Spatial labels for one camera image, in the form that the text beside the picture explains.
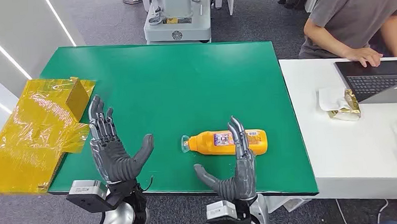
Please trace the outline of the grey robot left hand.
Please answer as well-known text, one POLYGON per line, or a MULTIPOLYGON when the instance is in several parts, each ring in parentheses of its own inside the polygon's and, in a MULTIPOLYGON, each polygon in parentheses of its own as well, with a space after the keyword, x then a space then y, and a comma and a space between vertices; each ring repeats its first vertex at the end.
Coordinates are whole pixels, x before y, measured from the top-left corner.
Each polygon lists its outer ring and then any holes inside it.
POLYGON ((113 108, 104 113, 104 101, 95 95, 88 107, 90 147, 95 166, 109 184, 135 180, 154 149, 153 134, 146 134, 142 147, 131 157, 118 136, 113 108))

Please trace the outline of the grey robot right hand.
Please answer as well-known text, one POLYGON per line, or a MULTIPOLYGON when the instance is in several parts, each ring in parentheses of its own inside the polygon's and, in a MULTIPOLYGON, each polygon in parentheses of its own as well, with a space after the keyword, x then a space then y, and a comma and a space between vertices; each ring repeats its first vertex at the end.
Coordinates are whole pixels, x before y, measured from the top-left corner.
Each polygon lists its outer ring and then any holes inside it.
POLYGON ((247 133, 242 123, 231 116, 227 124, 235 144, 236 166, 234 176, 221 180, 209 174, 201 164, 194 164, 198 179, 224 200, 250 200, 257 196, 255 155, 249 148, 247 133))

